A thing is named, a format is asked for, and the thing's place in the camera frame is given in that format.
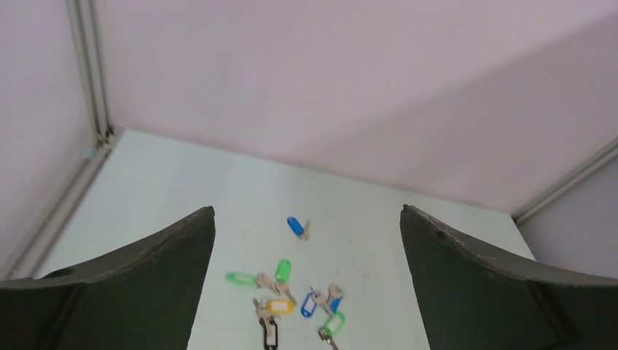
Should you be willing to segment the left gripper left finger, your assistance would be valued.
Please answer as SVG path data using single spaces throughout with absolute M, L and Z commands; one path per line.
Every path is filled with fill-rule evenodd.
M 215 211 L 38 279 L 1 283 L 3 349 L 185 349 L 216 236 Z

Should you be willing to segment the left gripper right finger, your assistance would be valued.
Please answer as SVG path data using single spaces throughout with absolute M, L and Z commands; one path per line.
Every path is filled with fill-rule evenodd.
M 615 349 L 617 280 L 545 265 L 420 209 L 402 244 L 432 349 Z

